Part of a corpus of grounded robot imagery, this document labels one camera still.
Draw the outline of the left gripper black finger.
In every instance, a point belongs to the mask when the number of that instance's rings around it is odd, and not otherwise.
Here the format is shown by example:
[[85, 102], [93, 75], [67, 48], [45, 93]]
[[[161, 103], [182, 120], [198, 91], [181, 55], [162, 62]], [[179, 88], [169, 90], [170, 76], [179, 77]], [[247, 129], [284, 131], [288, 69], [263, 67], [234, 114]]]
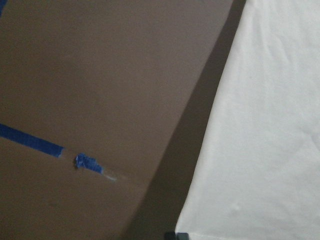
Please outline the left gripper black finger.
[[165, 240], [189, 240], [189, 234], [185, 232], [166, 232], [164, 234]]

